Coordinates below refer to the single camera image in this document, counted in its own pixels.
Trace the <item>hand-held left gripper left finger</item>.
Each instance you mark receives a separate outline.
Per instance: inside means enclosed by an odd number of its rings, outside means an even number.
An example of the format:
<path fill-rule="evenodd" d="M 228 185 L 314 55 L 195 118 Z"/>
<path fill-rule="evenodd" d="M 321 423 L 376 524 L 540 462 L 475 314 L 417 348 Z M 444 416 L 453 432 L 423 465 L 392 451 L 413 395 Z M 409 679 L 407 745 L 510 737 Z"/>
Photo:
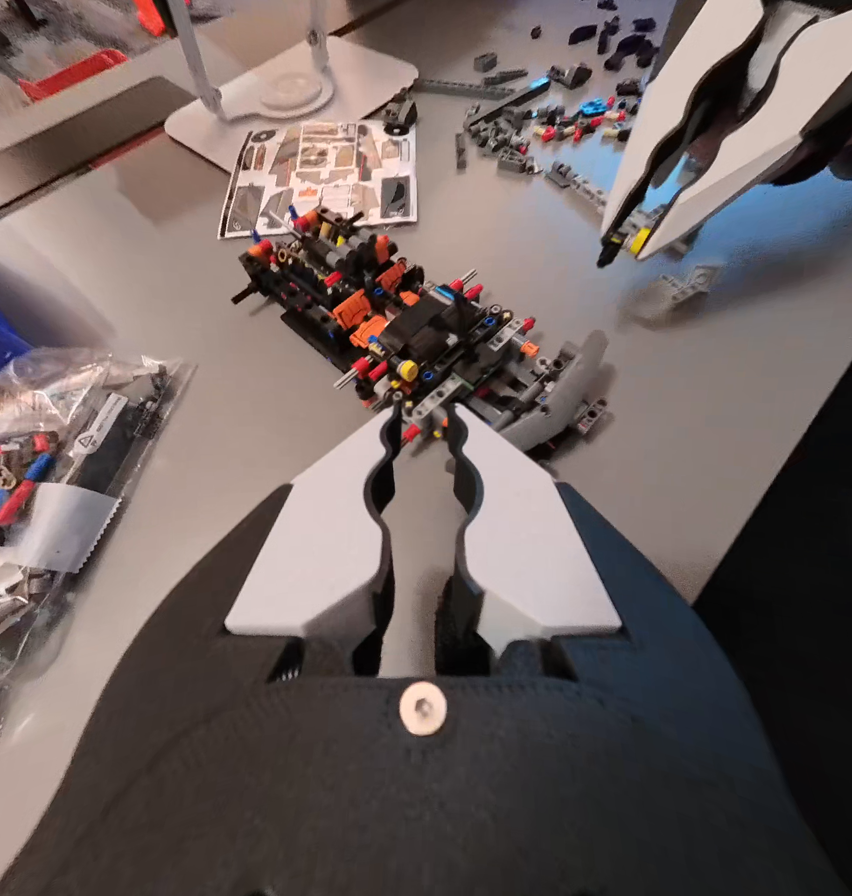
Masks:
<path fill-rule="evenodd" d="M 395 495 L 398 408 L 377 413 L 298 474 L 224 620 L 243 636 L 329 642 L 352 666 L 394 607 L 391 539 L 383 512 Z"/>

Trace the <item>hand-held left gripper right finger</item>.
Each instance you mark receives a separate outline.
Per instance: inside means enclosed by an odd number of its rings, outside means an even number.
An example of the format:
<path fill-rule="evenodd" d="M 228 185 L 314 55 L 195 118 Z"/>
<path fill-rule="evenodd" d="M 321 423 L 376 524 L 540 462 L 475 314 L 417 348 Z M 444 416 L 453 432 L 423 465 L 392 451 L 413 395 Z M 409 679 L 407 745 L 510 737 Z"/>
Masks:
<path fill-rule="evenodd" d="M 462 405 L 449 413 L 455 536 L 452 616 L 491 652 L 556 636 L 618 633 L 622 620 L 554 478 Z"/>

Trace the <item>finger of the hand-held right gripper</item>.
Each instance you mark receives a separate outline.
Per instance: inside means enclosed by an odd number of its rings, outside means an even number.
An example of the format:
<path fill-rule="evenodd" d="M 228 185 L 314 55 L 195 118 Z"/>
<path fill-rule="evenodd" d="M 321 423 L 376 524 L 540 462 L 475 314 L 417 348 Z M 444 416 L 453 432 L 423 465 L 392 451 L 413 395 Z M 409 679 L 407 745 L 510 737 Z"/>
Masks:
<path fill-rule="evenodd" d="M 678 2 L 607 197 L 597 267 L 621 251 L 626 220 L 656 175 L 704 128 L 733 82 L 743 83 L 764 15 L 759 1 Z"/>
<path fill-rule="evenodd" d="M 652 182 L 698 151 L 699 174 L 666 204 L 637 260 L 673 247 L 757 185 L 808 179 L 852 143 L 852 10 L 774 40 L 763 39 L 763 25 L 741 86 L 733 82 Z"/>

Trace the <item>pile of mixed lego pieces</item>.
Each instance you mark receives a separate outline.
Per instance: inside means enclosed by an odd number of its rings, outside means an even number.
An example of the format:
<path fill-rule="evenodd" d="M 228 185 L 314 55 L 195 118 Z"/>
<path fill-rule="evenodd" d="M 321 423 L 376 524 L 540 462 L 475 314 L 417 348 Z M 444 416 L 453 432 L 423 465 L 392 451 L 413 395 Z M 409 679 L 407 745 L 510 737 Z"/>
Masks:
<path fill-rule="evenodd" d="M 493 101 L 417 92 L 417 174 L 419 225 L 437 228 L 440 220 L 549 221 L 581 215 L 597 223 L 589 205 L 569 188 L 554 186 L 544 171 L 555 161 L 570 164 L 595 185 L 610 188 L 619 165 L 623 143 L 600 133 L 543 141 L 533 129 L 544 106 L 564 106 L 573 117 L 578 106 L 614 94 L 616 83 L 642 77 L 628 57 L 620 72 L 604 67 L 611 55 L 597 53 L 598 36 L 569 45 L 570 34 L 620 17 L 619 29 L 608 39 L 610 50 L 628 36 L 634 18 L 655 17 L 666 25 L 672 2 L 620 2 L 619 12 L 605 12 L 595 2 L 417 2 L 404 7 L 410 13 L 411 40 L 406 56 L 426 80 L 480 83 L 484 75 L 474 69 L 477 56 L 494 53 L 497 65 L 488 72 L 525 68 L 526 75 L 505 86 L 522 91 L 533 81 L 551 78 L 547 91 L 520 106 L 531 118 L 524 120 L 521 136 L 529 141 L 527 156 L 535 160 L 537 174 L 517 174 L 497 168 L 495 155 L 469 136 L 469 110 L 479 104 L 484 112 Z"/>

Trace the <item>yellow and black lego pin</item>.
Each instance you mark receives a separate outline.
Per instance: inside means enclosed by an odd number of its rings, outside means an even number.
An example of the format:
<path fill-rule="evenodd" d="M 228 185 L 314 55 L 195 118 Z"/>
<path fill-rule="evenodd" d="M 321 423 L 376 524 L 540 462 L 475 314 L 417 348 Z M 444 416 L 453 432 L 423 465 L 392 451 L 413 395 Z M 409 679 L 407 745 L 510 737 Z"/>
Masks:
<path fill-rule="evenodd" d="M 602 269 L 609 266 L 622 252 L 630 254 L 635 259 L 638 258 L 664 211 L 666 208 L 663 205 L 658 205 L 650 210 L 636 209 L 617 230 L 611 230 L 605 234 L 601 239 L 601 252 L 596 262 L 597 268 Z"/>

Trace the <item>lego car chassis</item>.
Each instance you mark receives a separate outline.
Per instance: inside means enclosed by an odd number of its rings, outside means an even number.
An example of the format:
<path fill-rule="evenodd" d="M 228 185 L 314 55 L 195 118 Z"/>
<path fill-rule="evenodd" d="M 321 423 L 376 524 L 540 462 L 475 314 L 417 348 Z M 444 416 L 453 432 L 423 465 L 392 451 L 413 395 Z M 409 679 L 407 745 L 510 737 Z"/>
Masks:
<path fill-rule="evenodd" d="M 249 283 L 232 303 L 260 295 L 278 305 L 282 322 L 339 371 L 336 390 L 352 386 L 374 412 L 401 410 L 403 444 L 442 439 L 453 404 L 536 457 L 604 419 L 609 405 L 595 388 L 609 346 L 603 331 L 544 355 L 534 318 L 485 305 L 475 270 L 428 280 L 362 217 L 291 207 L 275 236 L 253 229 L 240 255 Z"/>

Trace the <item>cluster of light grey lego beams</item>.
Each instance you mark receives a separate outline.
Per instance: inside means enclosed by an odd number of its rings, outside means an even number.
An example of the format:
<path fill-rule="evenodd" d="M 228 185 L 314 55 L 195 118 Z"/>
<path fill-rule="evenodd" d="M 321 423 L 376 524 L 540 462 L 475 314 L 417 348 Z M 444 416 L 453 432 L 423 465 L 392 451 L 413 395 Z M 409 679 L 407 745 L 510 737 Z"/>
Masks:
<path fill-rule="evenodd" d="M 601 218 L 607 204 L 604 190 L 563 161 L 555 161 L 544 171 L 544 178 L 560 189 L 580 196 Z M 723 277 L 723 263 L 695 264 L 687 273 L 661 273 L 637 291 L 629 301 L 629 315 L 645 325 L 656 325 L 673 316 L 680 308 L 696 304 L 712 292 Z"/>

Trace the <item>clear bag of lego pieces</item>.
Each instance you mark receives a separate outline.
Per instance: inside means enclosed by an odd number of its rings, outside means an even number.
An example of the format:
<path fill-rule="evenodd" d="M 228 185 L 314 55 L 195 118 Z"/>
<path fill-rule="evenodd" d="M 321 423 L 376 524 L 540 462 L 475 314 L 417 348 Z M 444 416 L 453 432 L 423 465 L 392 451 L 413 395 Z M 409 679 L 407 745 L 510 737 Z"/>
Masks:
<path fill-rule="evenodd" d="M 195 373 L 88 348 L 34 349 L 0 370 L 0 734 Z"/>

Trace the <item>dark lego panel piece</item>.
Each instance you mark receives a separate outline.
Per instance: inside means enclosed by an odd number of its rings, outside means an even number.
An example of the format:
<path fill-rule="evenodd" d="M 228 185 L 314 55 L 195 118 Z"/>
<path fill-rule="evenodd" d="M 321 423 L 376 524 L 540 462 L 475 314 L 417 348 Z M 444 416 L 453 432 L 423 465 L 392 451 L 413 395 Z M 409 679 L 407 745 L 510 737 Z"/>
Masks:
<path fill-rule="evenodd" d="M 418 109 L 409 88 L 399 90 L 380 111 L 383 131 L 391 137 L 408 135 L 417 119 Z"/>

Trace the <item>lego sticker sheet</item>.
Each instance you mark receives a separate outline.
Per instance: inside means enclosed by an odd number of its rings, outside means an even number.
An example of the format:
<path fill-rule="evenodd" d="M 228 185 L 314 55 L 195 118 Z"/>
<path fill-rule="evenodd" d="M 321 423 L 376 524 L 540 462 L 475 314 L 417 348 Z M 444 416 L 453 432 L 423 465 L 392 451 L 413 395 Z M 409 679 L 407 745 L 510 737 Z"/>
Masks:
<path fill-rule="evenodd" d="M 416 128 L 380 120 L 307 122 L 249 131 L 220 215 L 219 240 L 285 234 L 293 211 L 319 207 L 365 226 L 418 220 Z"/>

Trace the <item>red crate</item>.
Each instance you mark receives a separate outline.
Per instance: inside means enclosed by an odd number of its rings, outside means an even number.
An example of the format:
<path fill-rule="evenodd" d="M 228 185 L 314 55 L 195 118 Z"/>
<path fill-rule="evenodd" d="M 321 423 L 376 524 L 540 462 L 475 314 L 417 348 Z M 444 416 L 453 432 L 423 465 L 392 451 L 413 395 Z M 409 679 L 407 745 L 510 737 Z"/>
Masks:
<path fill-rule="evenodd" d="M 29 100 L 39 102 L 128 61 L 129 57 L 117 49 L 100 49 L 39 81 L 18 79 L 17 84 Z"/>

